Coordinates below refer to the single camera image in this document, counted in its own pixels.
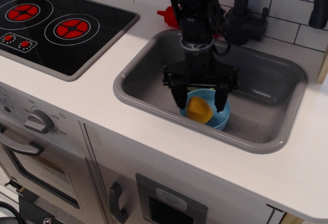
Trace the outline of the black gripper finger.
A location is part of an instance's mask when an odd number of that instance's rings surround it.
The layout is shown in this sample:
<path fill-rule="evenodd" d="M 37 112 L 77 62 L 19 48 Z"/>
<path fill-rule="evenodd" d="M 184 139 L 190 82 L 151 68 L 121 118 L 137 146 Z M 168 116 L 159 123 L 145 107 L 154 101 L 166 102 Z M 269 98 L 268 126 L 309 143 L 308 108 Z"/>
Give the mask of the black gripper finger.
<path fill-rule="evenodd" d="M 186 86 L 173 86 L 171 88 L 174 100 L 179 108 L 185 108 L 187 104 L 188 89 Z"/>
<path fill-rule="evenodd" d="M 220 112 L 225 108 L 228 98 L 228 89 L 215 89 L 214 104 L 216 107 L 216 112 Z"/>

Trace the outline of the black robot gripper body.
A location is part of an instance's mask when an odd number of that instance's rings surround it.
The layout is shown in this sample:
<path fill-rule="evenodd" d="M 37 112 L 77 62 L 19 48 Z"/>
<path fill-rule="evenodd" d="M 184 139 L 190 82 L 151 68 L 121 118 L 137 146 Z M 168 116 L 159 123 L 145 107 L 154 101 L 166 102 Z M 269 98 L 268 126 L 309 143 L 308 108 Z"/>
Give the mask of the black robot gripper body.
<path fill-rule="evenodd" d="M 185 52 L 183 60 L 162 66 L 162 82 L 170 88 L 179 85 L 237 90 L 239 68 L 223 63 L 219 58 L 213 49 L 201 53 Z"/>

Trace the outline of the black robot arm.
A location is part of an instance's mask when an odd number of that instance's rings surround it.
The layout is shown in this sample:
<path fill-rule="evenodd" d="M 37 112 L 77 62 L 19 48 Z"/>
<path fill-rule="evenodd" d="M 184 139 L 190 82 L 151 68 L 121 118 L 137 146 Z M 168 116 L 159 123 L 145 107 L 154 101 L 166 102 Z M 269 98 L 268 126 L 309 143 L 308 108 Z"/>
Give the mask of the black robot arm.
<path fill-rule="evenodd" d="M 239 69 L 218 60 L 230 52 L 231 46 L 218 52 L 214 45 L 214 35 L 226 38 L 221 30 L 225 11 L 219 0 L 171 0 L 171 5 L 181 29 L 184 60 L 162 66 L 162 82 L 171 89 L 181 109 L 187 105 L 189 87 L 214 88 L 216 110 L 222 111 L 228 93 L 239 85 Z"/>

